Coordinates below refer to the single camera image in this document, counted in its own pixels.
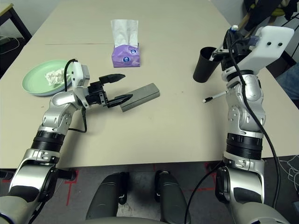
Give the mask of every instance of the cable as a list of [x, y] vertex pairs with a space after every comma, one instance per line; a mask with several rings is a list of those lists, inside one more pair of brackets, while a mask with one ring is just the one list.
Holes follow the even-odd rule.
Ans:
[[18, 38], [15, 38], [15, 37], [13, 37], [13, 38], [18, 42], [18, 46], [16, 46], [15, 48], [10, 49], [8, 51], [5, 51], [3, 53], [0, 53], [0, 55], [6, 54], [9, 51], [15, 50], [15, 49], [17, 49], [20, 46], [20, 42], [19, 42]]
[[33, 221], [36, 219], [36, 217], [39, 215], [39, 213], [41, 213], [43, 207], [45, 206], [46, 202], [42, 202], [42, 204], [39, 206], [38, 210], [35, 210], [33, 212], [33, 216], [32, 218], [30, 219], [30, 221], [28, 222], [28, 224], [32, 224]]
[[297, 50], [298, 46], [299, 46], [299, 42], [298, 42], [298, 44], [297, 44], [297, 47], [295, 48], [294, 52], [292, 53], [292, 56], [291, 56], [291, 57], [293, 57], [293, 56], [294, 56], [294, 54], [295, 54], [295, 52], [296, 52], [296, 50]]
[[[284, 160], [278, 160], [280, 167], [285, 171], [286, 174], [288, 174], [288, 180], [291, 181], [294, 184], [295, 190], [298, 193], [299, 190], [299, 183], [296, 182], [296, 176], [299, 174], [299, 170], [296, 169], [291, 165], [291, 161], [294, 160], [295, 158], [299, 158], [299, 155], [293, 156], [290, 160], [284, 161]], [[282, 166], [281, 162], [285, 162], [290, 168], [289, 171], [286, 171], [286, 169]]]
[[258, 118], [256, 117], [256, 115], [254, 114], [254, 112], [252, 111], [251, 107], [249, 106], [248, 102], [247, 102], [247, 98], [246, 98], [246, 92], [245, 92], [245, 86], [246, 86], [246, 83], [242, 77], [242, 74], [241, 74], [241, 71], [240, 71], [240, 68], [238, 67], [237, 63], [235, 62], [235, 59], [234, 59], [234, 56], [233, 56], [233, 52], [232, 52], [232, 48], [233, 46], [236, 44], [236, 43], [239, 43], [239, 42], [243, 42], [244, 40], [237, 40], [237, 41], [234, 41], [232, 43], [232, 45], [229, 47], [228, 51], [229, 51], [229, 55], [232, 59], [232, 62], [234, 64], [234, 67], [238, 73], [238, 76], [240, 78], [240, 81], [241, 81], [241, 84], [242, 84], [242, 95], [243, 95], [243, 101], [244, 101], [244, 104], [249, 112], [249, 114], [252, 116], [253, 120], [256, 122], [256, 124], [258, 125], [258, 127], [261, 129], [262, 133], [264, 134], [264, 136], [266, 137], [268, 143], [269, 143], [269, 146], [271, 148], [271, 151], [272, 151], [272, 154], [273, 154], [273, 157], [274, 157], [274, 162], [275, 162], [275, 168], [276, 168], [276, 173], [277, 173], [277, 182], [276, 182], [276, 190], [275, 190], [275, 195], [274, 195], [274, 199], [273, 199], [273, 204], [272, 204], [272, 207], [275, 209], [276, 208], [276, 204], [277, 204], [277, 199], [278, 199], [278, 195], [279, 195], [279, 190], [280, 190], [280, 169], [279, 169], [279, 165], [278, 165], [278, 158], [276, 156], [276, 152], [275, 152], [275, 149], [274, 149], [274, 146], [270, 140], [270, 137], [268, 136], [267, 132], [265, 131], [263, 125], [259, 122]]
[[215, 172], [216, 169], [218, 169], [218, 167], [221, 165], [222, 161], [218, 162], [217, 165], [210, 171], [208, 172], [199, 182], [198, 184], [196, 185], [195, 189], [193, 190], [190, 198], [189, 198], [189, 201], [188, 201], [188, 204], [187, 204], [187, 208], [186, 208], [186, 211], [185, 211], [185, 218], [184, 218], [184, 224], [187, 224], [187, 216], [188, 216], [188, 211], [189, 211], [189, 207], [190, 207], [190, 204], [191, 204], [191, 201], [193, 199], [193, 196], [196, 192], [196, 190], [198, 189], [198, 187], [201, 185], [201, 183], [209, 176], [211, 175], [211, 173]]
[[[71, 60], [69, 60], [64, 68], [64, 91], [67, 92], [67, 79], [66, 79], [66, 72], [67, 72], [67, 68], [69, 67], [70, 63], [72, 62], [78, 62], [77, 59], [73, 58]], [[84, 123], [84, 131], [80, 130], [80, 129], [76, 129], [76, 128], [69, 128], [70, 131], [76, 131], [76, 132], [80, 132], [80, 133], [86, 133], [87, 132], [87, 122], [86, 122], [86, 108], [82, 107], [81, 109], [81, 113], [82, 113], [82, 118], [83, 118], [83, 123]]]
[[289, 21], [287, 21], [287, 22], [285, 22], [283, 25], [281, 25], [282, 27], [284, 26], [284, 25], [286, 25], [287, 23], [289, 23], [290, 21], [292, 21], [293, 19], [298, 19], [297, 18], [297, 16], [299, 15], [299, 13], [297, 13], [296, 15], [294, 15], [294, 16], [292, 16], [292, 18], [289, 20]]
[[66, 72], [67, 72], [67, 68], [69, 67], [70, 63], [72, 62], [78, 62], [75, 58], [69, 60], [64, 68], [64, 91], [67, 92], [67, 79], [66, 79]]
[[86, 109], [85, 109], [85, 107], [82, 107], [81, 112], [82, 112], [82, 118], [83, 118], [83, 123], [84, 123], [84, 131], [81, 131], [81, 130], [76, 129], [76, 128], [69, 128], [70, 131], [76, 131], [76, 132], [80, 132], [80, 133], [86, 133], [87, 132]]

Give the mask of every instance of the green plate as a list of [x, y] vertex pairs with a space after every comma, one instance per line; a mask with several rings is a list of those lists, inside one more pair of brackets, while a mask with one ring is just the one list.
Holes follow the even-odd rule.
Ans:
[[[66, 63], [66, 60], [52, 60], [36, 66], [23, 78], [23, 89], [28, 93], [40, 96], [48, 96], [64, 90], [64, 84], [49, 86], [45, 74], [53, 70], [64, 68]], [[69, 74], [72, 72], [72, 64], [69, 65], [67, 71]], [[68, 77], [67, 83], [68, 85], [71, 83], [71, 77]]]

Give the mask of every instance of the red tape on floor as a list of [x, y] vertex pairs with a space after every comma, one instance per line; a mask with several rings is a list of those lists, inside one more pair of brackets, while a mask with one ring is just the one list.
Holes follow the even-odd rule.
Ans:
[[71, 185], [77, 183], [77, 179], [78, 179], [78, 176], [79, 176], [79, 170], [76, 170], [75, 172], [76, 172], [76, 179], [75, 180], [73, 180], [73, 181], [65, 181], [64, 182], [65, 184], [69, 184], [69, 191], [67, 193], [66, 206], [69, 205], [70, 198], [71, 198]]

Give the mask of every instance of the floor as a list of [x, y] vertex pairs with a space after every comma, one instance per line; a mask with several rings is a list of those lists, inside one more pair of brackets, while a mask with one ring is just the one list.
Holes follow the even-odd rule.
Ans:
[[[118, 216], [144, 217], [160, 219], [160, 204], [154, 200], [155, 171], [169, 170], [180, 184], [186, 200], [189, 199], [194, 187], [206, 174], [205, 162], [141, 164], [105, 167], [77, 168], [77, 179], [68, 182], [58, 180], [54, 196], [48, 201], [35, 224], [67, 224], [77, 223], [85, 219], [89, 204], [99, 184], [112, 173], [130, 172], [130, 192], [127, 203], [119, 205]], [[270, 205], [275, 190], [275, 167], [273, 159], [267, 159], [265, 165], [265, 203]], [[0, 182], [0, 196], [8, 191], [9, 182]], [[228, 224], [232, 223], [231, 216], [224, 204], [218, 202], [214, 195], [215, 176], [211, 175], [196, 192], [190, 213], [193, 224]], [[282, 173], [281, 191], [277, 210], [291, 224], [298, 223], [299, 215], [292, 205], [298, 201], [294, 185]]]

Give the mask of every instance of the white pen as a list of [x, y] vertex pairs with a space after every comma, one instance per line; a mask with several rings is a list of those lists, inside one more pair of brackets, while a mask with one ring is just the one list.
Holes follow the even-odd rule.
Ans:
[[217, 94], [217, 95], [215, 95], [215, 96], [212, 96], [212, 97], [205, 98], [205, 99], [202, 100], [202, 102], [203, 102], [203, 103], [207, 103], [207, 102], [211, 101], [212, 99], [221, 97], [221, 96], [223, 96], [223, 95], [225, 95], [225, 94], [227, 94], [227, 91], [221, 92], [221, 93], [219, 93], [219, 94]]

